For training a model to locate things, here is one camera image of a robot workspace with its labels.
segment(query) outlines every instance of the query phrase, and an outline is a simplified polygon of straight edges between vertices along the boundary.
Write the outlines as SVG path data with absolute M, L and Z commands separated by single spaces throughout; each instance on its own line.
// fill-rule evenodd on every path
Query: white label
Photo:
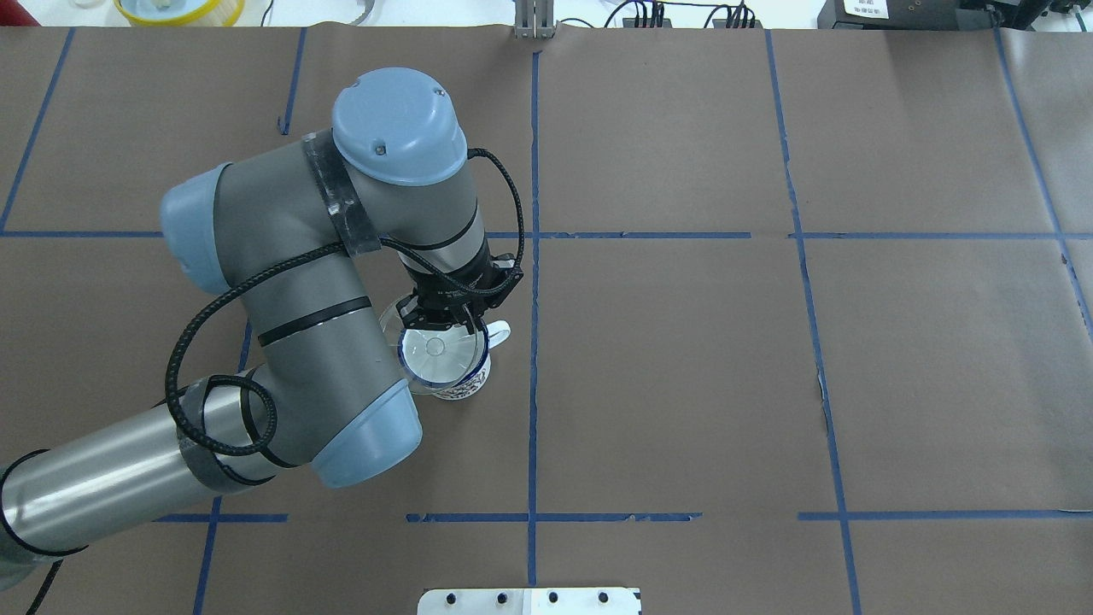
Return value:
M 847 13 L 859 17 L 888 19 L 888 0 L 843 0 L 843 8 Z

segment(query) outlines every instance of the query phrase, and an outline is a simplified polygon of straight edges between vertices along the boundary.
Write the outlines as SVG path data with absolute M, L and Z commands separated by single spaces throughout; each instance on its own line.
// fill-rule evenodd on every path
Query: white mug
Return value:
M 443 391 L 437 391 L 436 393 L 433 393 L 433 397 L 439 398 L 440 400 L 447 400 L 449 402 L 456 402 L 458 400 L 466 400 L 478 393 L 479 389 L 482 389 L 485 385 L 485 379 L 490 378 L 490 350 L 508 340 L 508 334 L 512 332 L 513 330 L 505 321 L 494 321 L 486 326 L 485 334 L 487 338 L 487 346 L 485 352 L 485 362 L 482 362 L 482 367 L 467 375 L 466 378 L 459 381 L 459 385 Z

